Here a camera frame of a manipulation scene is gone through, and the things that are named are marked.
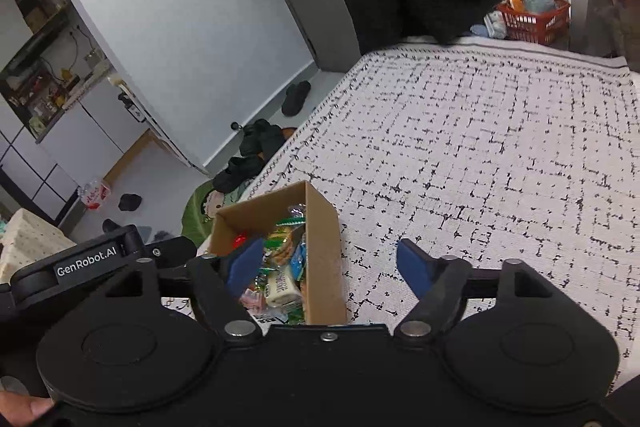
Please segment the person's left hand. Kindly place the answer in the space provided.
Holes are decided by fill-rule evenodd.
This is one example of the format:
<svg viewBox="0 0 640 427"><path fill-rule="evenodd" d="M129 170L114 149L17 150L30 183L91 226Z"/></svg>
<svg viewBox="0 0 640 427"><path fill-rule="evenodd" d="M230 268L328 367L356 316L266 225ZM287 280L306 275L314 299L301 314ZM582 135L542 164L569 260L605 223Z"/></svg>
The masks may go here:
<svg viewBox="0 0 640 427"><path fill-rule="evenodd" d="M54 401L50 398L18 395L14 392L0 391L0 414L2 426L24 427L32 425L47 414Z"/></svg>

